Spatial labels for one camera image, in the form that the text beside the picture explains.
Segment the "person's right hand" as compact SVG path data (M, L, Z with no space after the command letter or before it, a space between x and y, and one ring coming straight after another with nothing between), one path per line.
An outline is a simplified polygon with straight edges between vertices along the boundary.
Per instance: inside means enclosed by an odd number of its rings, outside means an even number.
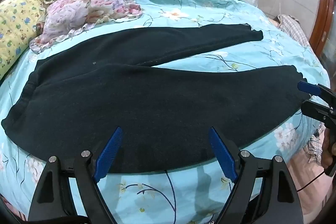
M329 143L330 143L330 130L326 128L324 131L322 156L321 156L321 165L324 169L327 169L333 162L333 156L329 151Z

